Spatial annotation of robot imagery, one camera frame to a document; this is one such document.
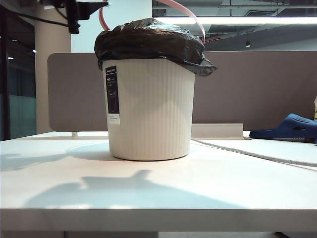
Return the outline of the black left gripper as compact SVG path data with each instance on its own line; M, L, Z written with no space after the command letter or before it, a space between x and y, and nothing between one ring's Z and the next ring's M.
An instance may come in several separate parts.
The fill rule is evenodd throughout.
M79 2L76 0L66 0L65 9L67 15L68 29L71 34L79 34L79 20L88 20L90 15L103 7L108 6L107 1L103 2Z

